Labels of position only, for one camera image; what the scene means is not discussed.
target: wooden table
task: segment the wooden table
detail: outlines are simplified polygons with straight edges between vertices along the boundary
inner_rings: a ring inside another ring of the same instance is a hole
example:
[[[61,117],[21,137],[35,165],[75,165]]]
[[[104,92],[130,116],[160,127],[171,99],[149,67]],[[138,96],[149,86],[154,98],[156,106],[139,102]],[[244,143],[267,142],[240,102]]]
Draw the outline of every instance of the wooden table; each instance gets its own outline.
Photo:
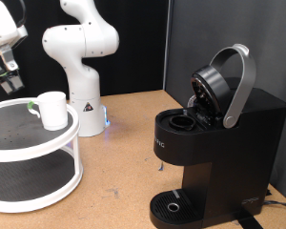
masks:
[[[180,108],[164,91],[102,97],[112,123],[101,135],[80,138],[84,175],[66,198],[38,211],[1,214],[0,228],[149,229],[150,201],[181,187],[183,167],[164,164],[153,153],[154,118]],[[286,202],[272,186],[266,199]],[[286,207],[264,206],[255,217],[265,229],[286,229]],[[211,228],[240,229],[236,222]]]

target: drip tray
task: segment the drip tray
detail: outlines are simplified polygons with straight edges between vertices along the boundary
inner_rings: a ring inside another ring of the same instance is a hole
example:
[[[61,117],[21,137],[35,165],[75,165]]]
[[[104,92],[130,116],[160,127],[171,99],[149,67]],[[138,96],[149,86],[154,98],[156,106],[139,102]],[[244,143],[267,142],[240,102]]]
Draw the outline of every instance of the drip tray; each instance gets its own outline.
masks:
[[[201,219],[182,189],[155,196],[151,202],[151,211],[160,221],[174,225]]]
[[[29,160],[0,162],[0,200],[41,198],[65,186],[73,176],[74,159],[62,149]]]

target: white mug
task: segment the white mug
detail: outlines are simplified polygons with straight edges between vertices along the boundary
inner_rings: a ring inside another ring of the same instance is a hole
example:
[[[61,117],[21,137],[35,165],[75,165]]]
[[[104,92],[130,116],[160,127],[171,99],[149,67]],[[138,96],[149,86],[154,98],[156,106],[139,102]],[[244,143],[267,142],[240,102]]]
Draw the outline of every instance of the white mug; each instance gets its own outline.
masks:
[[[33,104],[39,106],[40,114],[32,108]],[[61,92],[48,92],[40,94],[37,101],[28,103],[29,112],[41,116],[44,128],[48,131],[57,131],[68,125],[66,95]]]

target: white turntable rack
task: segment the white turntable rack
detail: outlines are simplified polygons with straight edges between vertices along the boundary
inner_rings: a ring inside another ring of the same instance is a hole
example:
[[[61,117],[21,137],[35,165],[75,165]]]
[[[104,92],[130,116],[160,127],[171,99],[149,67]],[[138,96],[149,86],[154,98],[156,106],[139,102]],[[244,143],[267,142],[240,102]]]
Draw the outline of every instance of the white turntable rack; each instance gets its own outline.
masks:
[[[50,132],[29,113],[30,101],[36,98],[0,102],[0,212],[49,206],[67,196],[83,175],[75,109],[67,105],[68,126]]]

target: mug handle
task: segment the mug handle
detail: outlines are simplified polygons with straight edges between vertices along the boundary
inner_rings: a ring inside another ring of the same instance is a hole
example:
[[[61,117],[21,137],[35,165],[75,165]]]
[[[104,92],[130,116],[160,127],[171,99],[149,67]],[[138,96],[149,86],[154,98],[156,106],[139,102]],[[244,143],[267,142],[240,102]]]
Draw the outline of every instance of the mug handle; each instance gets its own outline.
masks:
[[[34,109],[32,108],[32,105],[34,105],[34,104],[38,104],[38,103],[34,103],[33,101],[30,101],[30,102],[28,103],[28,105],[27,105],[27,108],[28,108],[28,110],[29,110],[29,112],[30,112],[31,114],[37,115],[38,118],[40,118],[40,113],[38,113],[36,110],[34,110]]]

